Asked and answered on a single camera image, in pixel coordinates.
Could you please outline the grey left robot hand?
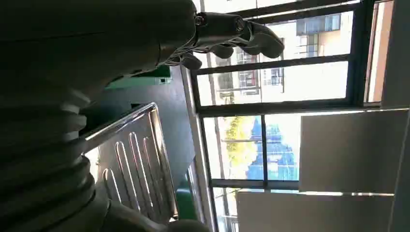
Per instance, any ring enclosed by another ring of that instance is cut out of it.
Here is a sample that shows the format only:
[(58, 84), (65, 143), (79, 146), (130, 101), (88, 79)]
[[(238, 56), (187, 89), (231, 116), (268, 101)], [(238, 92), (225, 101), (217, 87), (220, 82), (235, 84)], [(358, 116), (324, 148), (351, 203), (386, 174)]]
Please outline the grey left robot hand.
[(3, 0), (0, 3), (0, 229), (3, 232), (206, 232), (157, 223), (99, 197), (79, 113), (113, 81), (161, 65), (197, 70), (194, 53), (234, 47), (277, 58), (281, 39), (190, 0)]

